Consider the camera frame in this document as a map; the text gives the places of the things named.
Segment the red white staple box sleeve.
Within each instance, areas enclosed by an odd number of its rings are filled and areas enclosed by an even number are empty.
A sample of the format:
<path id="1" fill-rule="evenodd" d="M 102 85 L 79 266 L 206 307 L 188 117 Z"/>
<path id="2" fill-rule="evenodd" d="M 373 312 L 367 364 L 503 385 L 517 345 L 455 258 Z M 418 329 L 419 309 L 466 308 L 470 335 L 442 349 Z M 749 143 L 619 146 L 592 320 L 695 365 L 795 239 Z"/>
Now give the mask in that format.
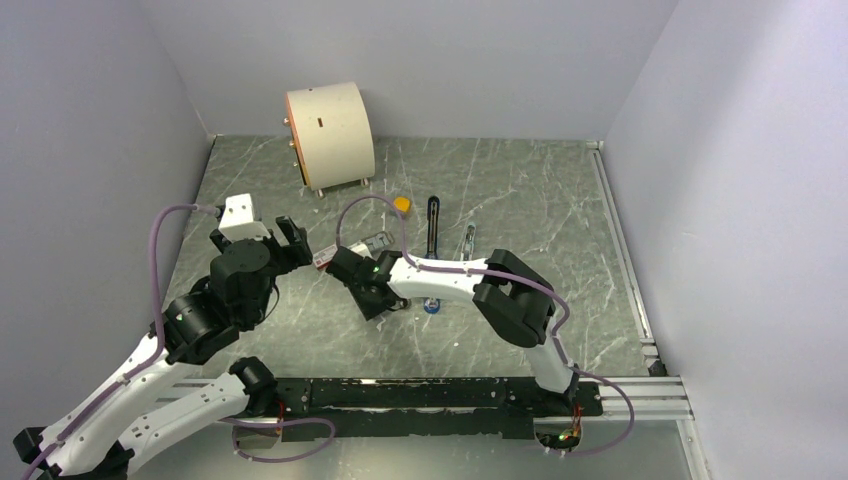
<path id="1" fill-rule="evenodd" d="M 326 268 L 332 261 L 337 251 L 338 247 L 336 245 L 330 245 L 315 253 L 313 256 L 313 265 L 315 266 L 315 268 L 318 270 Z"/>

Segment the blue black stapler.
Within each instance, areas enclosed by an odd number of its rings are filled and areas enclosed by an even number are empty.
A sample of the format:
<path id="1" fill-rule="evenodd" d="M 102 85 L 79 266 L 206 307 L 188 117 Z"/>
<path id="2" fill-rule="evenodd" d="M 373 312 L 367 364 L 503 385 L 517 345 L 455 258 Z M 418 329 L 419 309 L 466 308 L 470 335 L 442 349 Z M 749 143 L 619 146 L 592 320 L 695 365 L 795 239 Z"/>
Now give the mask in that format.
<path id="1" fill-rule="evenodd" d="M 438 196 L 432 195 L 427 201 L 427 240 L 425 253 L 427 259 L 438 258 L 439 213 L 440 199 Z M 426 298 L 423 302 L 423 307 L 426 313 L 435 314 L 440 310 L 440 300 L 435 297 Z"/>

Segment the light blue small box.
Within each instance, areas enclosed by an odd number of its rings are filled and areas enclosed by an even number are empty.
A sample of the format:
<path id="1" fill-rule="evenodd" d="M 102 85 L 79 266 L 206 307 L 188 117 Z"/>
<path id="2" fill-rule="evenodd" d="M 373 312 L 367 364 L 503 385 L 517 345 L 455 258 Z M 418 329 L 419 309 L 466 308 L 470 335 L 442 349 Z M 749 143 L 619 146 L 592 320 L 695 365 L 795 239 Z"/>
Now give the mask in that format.
<path id="1" fill-rule="evenodd" d="M 464 231 L 464 236 L 460 249 L 460 260 L 469 261 L 473 257 L 476 236 L 476 224 L 469 222 Z"/>

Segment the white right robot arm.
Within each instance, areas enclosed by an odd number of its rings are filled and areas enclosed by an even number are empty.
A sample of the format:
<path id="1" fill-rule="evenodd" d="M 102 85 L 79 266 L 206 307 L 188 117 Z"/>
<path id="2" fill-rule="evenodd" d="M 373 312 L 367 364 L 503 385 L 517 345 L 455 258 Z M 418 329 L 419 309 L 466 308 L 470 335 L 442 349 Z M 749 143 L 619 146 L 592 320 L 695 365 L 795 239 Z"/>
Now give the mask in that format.
<path id="1" fill-rule="evenodd" d="M 524 350 L 548 412 L 562 414 L 576 403 L 579 374 L 554 334 L 555 292 L 512 252 L 448 261 L 386 250 L 373 259 L 341 247 L 325 272 L 348 289 L 367 320 L 416 299 L 473 305 L 499 338 Z"/>

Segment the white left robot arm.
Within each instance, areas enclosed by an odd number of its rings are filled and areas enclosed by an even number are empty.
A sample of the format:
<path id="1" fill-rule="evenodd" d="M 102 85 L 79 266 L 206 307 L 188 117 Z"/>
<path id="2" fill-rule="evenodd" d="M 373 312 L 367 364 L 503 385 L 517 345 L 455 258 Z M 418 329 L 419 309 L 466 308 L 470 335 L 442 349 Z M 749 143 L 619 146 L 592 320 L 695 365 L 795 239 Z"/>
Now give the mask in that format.
<path id="1" fill-rule="evenodd" d="M 257 357 L 237 360 L 198 392 L 151 406 L 265 320 L 278 277 L 311 264 L 306 230 L 287 216 L 275 222 L 284 244 L 259 221 L 221 224 L 211 233 L 219 254 L 208 275 L 156 316 L 125 362 L 71 413 L 15 436 L 26 477 L 124 479 L 214 422 L 273 409 L 278 382 Z"/>

